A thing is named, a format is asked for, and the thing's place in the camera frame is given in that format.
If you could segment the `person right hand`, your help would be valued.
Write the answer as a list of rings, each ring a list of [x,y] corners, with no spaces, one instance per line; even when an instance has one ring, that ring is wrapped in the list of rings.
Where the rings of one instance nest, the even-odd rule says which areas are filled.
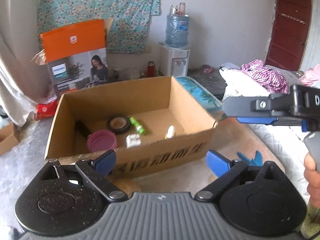
[[[320,174],[317,171],[317,164],[310,153],[305,156],[304,166],[304,177],[309,183],[307,191],[310,194],[310,203],[314,207],[320,208]]]

